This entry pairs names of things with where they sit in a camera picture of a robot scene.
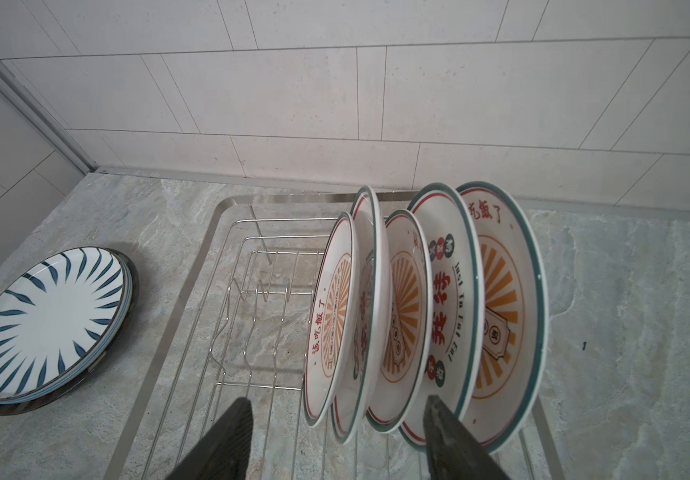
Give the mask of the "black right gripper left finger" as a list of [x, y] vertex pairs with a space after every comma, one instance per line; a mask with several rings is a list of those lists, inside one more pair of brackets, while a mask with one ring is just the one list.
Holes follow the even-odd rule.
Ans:
[[254, 428], [251, 401], [236, 399], [167, 479], [245, 479]]

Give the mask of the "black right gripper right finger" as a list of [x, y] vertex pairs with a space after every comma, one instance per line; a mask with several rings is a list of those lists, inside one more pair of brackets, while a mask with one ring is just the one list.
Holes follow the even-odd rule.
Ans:
[[437, 395], [426, 401], [423, 428], [431, 479], [508, 479]]

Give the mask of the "large orange sunburst plate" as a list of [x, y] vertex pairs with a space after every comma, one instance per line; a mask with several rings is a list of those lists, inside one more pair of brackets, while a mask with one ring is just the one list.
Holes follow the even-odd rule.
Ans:
[[547, 281], [518, 202], [484, 181], [457, 190], [478, 235], [484, 277], [479, 370], [463, 423], [493, 454], [520, 430], [539, 391], [549, 336]]

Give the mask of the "white plate red characters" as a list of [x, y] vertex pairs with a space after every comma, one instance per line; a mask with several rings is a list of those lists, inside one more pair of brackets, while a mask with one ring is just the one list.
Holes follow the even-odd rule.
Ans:
[[358, 246], [354, 264], [359, 278], [353, 341], [345, 377], [331, 407], [333, 434], [340, 444], [355, 436], [374, 395], [387, 344], [391, 294], [385, 220], [372, 187], [358, 191], [350, 214]]

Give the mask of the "white blue leaf plate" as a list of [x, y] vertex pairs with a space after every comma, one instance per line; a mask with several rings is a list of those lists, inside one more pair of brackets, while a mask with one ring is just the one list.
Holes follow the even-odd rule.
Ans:
[[22, 273], [0, 294], [0, 405], [43, 398], [88, 371], [130, 310], [132, 269], [84, 246]]

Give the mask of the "large red characters plate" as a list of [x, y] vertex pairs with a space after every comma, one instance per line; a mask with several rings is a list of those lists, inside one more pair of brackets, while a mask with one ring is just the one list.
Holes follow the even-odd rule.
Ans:
[[457, 420], [465, 418], [478, 376], [483, 342], [484, 276], [478, 235], [461, 194], [434, 182], [409, 204], [422, 227], [429, 253], [430, 342], [417, 398], [399, 431], [405, 441], [425, 452], [423, 415], [436, 395]]

